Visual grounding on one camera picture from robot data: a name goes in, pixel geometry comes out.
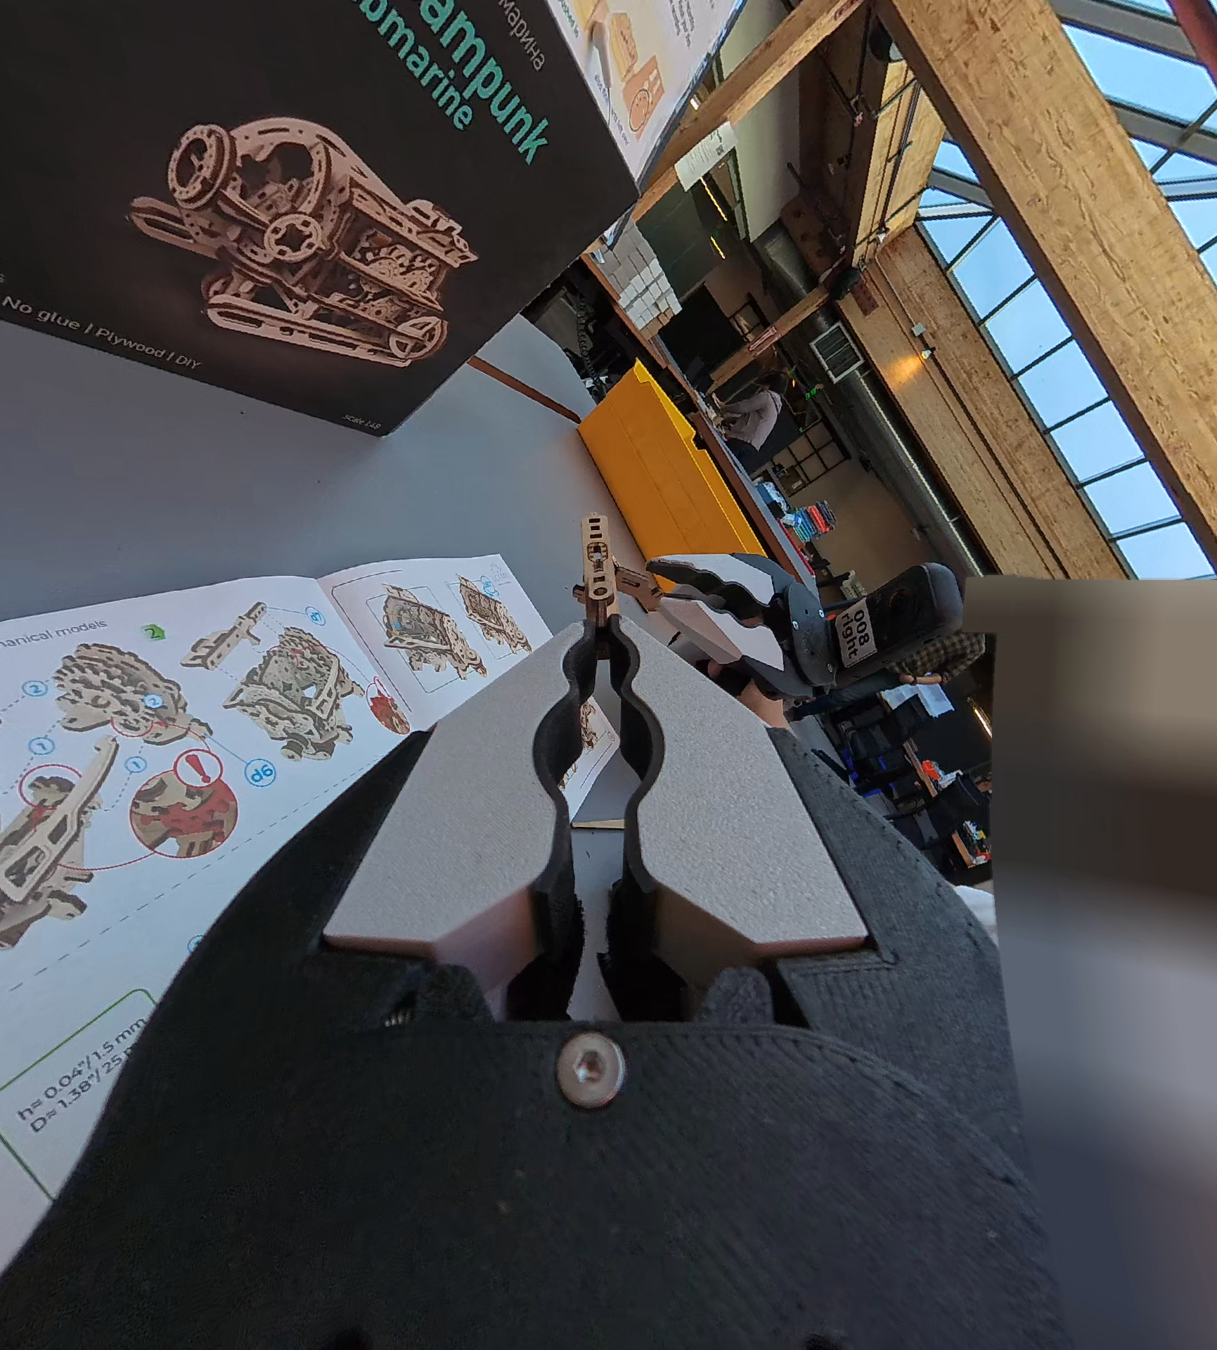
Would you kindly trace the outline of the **grey ventilation duct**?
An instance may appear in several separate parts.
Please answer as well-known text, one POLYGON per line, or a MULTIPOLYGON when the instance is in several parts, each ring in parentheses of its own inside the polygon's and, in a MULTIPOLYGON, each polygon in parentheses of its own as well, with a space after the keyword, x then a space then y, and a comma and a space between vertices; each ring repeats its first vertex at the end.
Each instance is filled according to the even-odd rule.
POLYGON ((948 565, 961 579, 983 575, 983 545, 928 466, 864 346, 853 336, 864 368, 834 385, 813 357, 809 338, 827 323, 841 322, 853 334, 837 284, 829 286, 760 358, 786 375, 785 409, 795 426, 781 448, 772 433, 765 475, 794 507, 831 516, 831 530, 816 541, 831 572, 853 572, 865 586, 926 561, 948 565))

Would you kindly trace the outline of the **yellow box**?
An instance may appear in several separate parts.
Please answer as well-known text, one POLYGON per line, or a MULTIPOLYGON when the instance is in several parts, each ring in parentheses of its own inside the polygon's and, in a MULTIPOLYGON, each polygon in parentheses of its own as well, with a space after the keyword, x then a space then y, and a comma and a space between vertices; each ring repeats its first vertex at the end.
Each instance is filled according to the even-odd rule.
POLYGON ((642 556, 765 555, 694 426, 635 361, 579 434, 642 556))

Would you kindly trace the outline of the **black model kit box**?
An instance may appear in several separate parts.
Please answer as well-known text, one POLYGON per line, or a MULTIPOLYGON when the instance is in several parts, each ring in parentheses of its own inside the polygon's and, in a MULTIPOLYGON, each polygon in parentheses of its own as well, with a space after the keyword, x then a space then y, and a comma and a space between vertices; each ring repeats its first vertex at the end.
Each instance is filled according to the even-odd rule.
POLYGON ((396 430, 628 218, 742 8, 0 1, 0 322, 396 430))

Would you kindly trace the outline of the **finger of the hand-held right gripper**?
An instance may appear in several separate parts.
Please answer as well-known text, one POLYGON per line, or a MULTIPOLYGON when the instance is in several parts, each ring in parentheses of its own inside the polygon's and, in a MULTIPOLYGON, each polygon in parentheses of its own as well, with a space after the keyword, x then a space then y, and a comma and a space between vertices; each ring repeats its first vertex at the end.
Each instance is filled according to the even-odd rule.
POLYGON ((742 625, 768 623, 792 576, 765 555, 750 552, 667 554, 647 561, 649 573, 670 582, 668 599, 695 599, 742 625))
POLYGON ((782 648, 765 624, 747 625, 704 599, 680 596, 677 592, 660 599, 657 611, 685 642, 719 666, 744 669, 753 679, 763 672, 782 675, 782 648))

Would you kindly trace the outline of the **stack of white boxes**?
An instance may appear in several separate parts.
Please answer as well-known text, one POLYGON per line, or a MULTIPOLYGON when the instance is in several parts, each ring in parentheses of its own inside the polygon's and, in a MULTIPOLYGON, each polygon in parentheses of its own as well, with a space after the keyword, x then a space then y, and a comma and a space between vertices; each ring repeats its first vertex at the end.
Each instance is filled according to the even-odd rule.
POLYGON ((623 227, 616 243, 607 247, 601 263, 618 303, 633 324, 668 322, 681 309, 659 257, 645 236, 632 223, 623 227))

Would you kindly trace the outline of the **person's right hand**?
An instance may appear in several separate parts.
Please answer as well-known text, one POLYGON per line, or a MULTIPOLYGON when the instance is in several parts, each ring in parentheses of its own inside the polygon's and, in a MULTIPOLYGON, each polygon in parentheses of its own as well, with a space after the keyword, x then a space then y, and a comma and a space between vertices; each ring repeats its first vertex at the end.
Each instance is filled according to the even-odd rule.
POLYGON ((747 707, 754 717, 758 717, 768 728, 777 731, 789 731, 785 717, 785 704, 778 696, 765 694, 761 687, 751 680, 746 669, 736 662, 722 665, 718 661, 706 659, 706 677, 732 694, 734 700, 747 707))

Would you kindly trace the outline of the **grey wall air vent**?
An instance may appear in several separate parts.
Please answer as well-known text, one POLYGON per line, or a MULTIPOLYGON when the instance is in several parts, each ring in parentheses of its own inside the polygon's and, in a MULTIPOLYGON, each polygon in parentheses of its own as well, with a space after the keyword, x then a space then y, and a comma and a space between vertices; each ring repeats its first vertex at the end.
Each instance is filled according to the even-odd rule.
POLYGON ((864 368, 864 355, 851 331, 840 320, 829 322, 820 329, 809 338, 809 347, 826 379, 834 385, 864 368))

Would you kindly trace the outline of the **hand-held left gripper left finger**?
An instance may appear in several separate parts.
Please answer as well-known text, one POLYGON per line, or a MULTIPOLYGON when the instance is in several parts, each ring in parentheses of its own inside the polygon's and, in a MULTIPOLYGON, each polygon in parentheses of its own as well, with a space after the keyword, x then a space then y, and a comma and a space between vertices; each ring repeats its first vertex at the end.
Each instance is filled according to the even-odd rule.
POLYGON ((323 938, 467 970, 508 1019, 566 1019, 583 954, 570 810, 595 627, 567 625, 430 731, 323 938))

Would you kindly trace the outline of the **grey desk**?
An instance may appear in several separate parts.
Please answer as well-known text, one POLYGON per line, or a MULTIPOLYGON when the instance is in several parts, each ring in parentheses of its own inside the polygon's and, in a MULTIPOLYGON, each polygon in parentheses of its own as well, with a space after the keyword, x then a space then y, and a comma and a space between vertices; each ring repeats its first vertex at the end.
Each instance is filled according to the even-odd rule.
POLYGON ((581 516, 642 566, 564 354, 517 317, 375 438, 0 322, 0 623, 260 576, 498 555, 550 632, 581 516))

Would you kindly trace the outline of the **open instruction booklet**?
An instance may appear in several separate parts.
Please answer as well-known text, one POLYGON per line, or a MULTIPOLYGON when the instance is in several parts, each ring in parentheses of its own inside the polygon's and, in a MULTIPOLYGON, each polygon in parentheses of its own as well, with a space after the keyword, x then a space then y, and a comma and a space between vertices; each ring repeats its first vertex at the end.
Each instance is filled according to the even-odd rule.
POLYGON ((0 623, 0 1272, 245 880, 549 637, 497 554, 0 623))

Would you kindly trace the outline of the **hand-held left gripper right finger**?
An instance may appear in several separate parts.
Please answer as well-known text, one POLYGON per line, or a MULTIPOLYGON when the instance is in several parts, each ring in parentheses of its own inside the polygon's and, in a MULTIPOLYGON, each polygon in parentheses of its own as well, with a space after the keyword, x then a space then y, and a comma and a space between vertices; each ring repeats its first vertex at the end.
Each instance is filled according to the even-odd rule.
POLYGON ((802 745, 639 624, 602 635, 638 784, 600 970, 622 1019, 687 1019, 726 970, 864 954, 869 931, 813 807, 802 745))

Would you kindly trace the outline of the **slim wooden model part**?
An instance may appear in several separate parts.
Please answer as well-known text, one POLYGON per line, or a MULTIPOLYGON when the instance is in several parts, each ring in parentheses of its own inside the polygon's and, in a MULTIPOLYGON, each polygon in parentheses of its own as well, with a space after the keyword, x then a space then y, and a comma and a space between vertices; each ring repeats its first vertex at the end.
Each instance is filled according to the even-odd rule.
POLYGON ((583 582, 577 589, 584 616, 597 632, 605 632, 609 620, 619 614, 616 600, 616 561, 611 535, 602 514, 588 513, 581 518, 583 582))

